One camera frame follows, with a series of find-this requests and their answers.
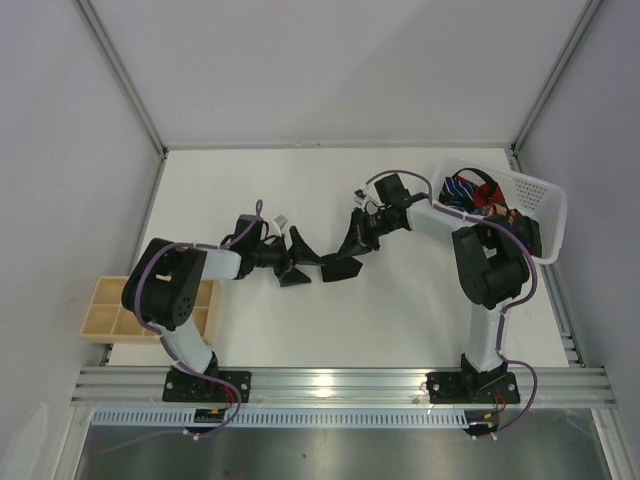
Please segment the blue striped tie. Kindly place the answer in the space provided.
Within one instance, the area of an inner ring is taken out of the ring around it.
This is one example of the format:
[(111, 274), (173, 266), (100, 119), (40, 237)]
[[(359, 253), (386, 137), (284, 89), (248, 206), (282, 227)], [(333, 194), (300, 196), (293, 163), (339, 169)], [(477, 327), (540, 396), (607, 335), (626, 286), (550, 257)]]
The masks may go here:
[(459, 176), (446, 177), (442, 184), (438, 201), (451, 208), (472, 213), (475, 207), (477, 185)]

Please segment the red tie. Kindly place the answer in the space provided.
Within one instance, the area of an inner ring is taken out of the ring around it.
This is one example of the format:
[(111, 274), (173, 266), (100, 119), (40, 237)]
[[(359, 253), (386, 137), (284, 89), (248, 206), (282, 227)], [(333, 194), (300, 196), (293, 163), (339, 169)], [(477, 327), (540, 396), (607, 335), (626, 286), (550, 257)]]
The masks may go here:
[(485, 182), (474, 190), (473, 203), (476, 209), (505, 202), (501, 187), (496, 182)]

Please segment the aluminium mounting rail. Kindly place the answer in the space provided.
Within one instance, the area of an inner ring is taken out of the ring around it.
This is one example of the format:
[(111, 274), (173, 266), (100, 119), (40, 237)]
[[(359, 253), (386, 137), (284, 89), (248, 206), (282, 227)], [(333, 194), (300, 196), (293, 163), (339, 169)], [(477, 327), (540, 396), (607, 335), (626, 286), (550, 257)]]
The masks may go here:
[[(239, 367), (236, 388), (248, 394), (251, 406), (264, 407), (392, 407), (427, 405), (430, 393), (456, 368), (250, 368)], [(525, 403), (536, 387), (535, 408), (596, 408), (617, 406), (605, 370), (600, 368), (513, 368), (512, 388)], [(160, 405), (175, 386), (167, 367), (85, 367), (72, 391), (73, 405)]]

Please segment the white plastic basket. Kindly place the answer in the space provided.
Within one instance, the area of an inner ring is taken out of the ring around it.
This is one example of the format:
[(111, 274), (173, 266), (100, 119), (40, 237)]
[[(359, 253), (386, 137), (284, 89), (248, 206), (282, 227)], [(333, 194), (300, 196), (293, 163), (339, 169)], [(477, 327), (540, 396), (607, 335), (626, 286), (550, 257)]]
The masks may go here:
[(542, 251), (534, 261), (541, 265), (553, 264), (564, 239), (568, 211), (564, 190), (523, 173), (467, 159), (442, 160), (435, 170), (434, 187), (439, 190), (446, 177), (463, 168), (476, 168), (491, 176), (501, 187), (509, 207), (538, 222)]

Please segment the wooden compartment tray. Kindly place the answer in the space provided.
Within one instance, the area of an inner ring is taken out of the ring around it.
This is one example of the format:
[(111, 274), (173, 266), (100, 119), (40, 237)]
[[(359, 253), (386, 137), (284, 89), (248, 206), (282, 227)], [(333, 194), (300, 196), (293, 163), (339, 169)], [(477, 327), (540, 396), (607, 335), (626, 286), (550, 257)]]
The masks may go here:
[[(143, 328), (121, 304), (127, 276), (101, 276), (95, 285), (79, 336), (96, 344), (156, 344), (157, 336)], [(192, 316), (204, 342), (212, 346), (217, 324), (221, 285), (202, 280)]]

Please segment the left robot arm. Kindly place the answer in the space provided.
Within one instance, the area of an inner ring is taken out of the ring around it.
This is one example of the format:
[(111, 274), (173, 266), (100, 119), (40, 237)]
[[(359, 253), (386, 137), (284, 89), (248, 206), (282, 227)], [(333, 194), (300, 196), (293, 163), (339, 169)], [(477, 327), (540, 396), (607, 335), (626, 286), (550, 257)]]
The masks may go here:
[(160, 340), (180, 372), (216, 383), (217, 359), (193, 315), (200, 283), (241, 280), (266, 268), (281, 287), (305, 285), (311, 279), (299, 267), (322, 264), (296, 227), (269, 235), (259, 215), (241, 215), (220, 245), (151, 240), (123, 287), (121, 305)]

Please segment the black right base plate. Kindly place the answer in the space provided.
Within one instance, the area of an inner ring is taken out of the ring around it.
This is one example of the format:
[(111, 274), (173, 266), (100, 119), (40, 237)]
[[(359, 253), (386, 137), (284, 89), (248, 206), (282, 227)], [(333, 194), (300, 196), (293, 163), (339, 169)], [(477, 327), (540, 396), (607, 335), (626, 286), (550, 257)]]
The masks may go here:
[(496, 376), (473, 376), (463, 371), (439, 371), (426, 376), (430, 401), (434, 404), (518, 404), (521, 396), (515, 375), (511, 372)]

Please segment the black tie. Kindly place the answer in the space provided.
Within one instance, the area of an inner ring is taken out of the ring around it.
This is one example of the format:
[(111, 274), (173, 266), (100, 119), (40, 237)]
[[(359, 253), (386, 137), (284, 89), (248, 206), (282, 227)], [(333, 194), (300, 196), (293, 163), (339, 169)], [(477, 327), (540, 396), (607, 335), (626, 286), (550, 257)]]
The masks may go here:
[(321, 277), (324, 283), (333, 283), (356, 278), (363, 264), (353, 257), (328, 254), (322, 257)]

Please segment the dark patterned tie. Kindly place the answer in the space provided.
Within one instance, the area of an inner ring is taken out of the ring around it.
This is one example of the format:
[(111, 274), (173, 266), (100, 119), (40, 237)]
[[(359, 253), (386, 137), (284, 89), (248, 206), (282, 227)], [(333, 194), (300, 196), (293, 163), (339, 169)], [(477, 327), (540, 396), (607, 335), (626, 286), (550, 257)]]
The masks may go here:
[(539, 223), (523, 215), (518, 209), (512, 209), (506, 203), (493, 203), (474, 211), (485, 219), (504, 219), (512, 233), (523, 243), (533, 257), (542, 254), (542, 241)]

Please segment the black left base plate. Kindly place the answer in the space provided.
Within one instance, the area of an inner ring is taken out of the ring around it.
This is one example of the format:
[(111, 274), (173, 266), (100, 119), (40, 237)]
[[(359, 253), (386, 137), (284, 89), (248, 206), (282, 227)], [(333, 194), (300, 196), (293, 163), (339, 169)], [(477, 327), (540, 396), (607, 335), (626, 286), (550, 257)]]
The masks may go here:
[[(249, 401), (252, 373), (241, 370), (220, 370), (219, 378), (236, 387), (241, 401)], [(226, 403), (228, 394), (223, 386), (171, 368), (165, 377), (162, 401), (168, 403)]]

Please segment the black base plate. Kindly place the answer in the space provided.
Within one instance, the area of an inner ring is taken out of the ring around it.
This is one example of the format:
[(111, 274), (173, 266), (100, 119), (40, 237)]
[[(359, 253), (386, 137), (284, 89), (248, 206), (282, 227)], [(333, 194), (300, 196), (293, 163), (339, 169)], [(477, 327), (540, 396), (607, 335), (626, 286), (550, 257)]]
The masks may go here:
[(521, 396), (515, 375), (511, 372), (496, 376), (473, 376), (463, 371), (439, 371), (426, 376), (430, 401), (434, 404), (518, 404)]
[[(249, 401), (252, 373), (241, 370), (220, 370), (219, 378), (236, 387), (241, 401)], [(171, 368), (165, 377), (162, 401), (168, 403), (226, 403), (228, 394), (223, 386)]]

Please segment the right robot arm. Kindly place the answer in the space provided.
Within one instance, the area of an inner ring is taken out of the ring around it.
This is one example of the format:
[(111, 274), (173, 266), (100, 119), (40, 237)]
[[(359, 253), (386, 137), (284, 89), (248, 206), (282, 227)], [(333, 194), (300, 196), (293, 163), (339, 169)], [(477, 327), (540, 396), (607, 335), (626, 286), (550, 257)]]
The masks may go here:
[(471, 303), (469, 338), (459, 371), (430, 378), (427, 391), (434, 403), (519, 402), (503, 336), (507, 312), (533, 296), (523, 286), (538, 283), (536, 222), (509, 209), (488, 175), (480, 187), (487, 196), (479, 201), (476, 186), (462, 177), (444, 184), (439, 193), (413, 194), (402, 174), (398, 169), (380, 172), (356, 191), (346, 236), (323, 267), (323, 279), (356, 277), (361, 268), (357, 256), (379, 250), (381, 237), (397, 230), (428, 234), (451, 246), (459, 284)]

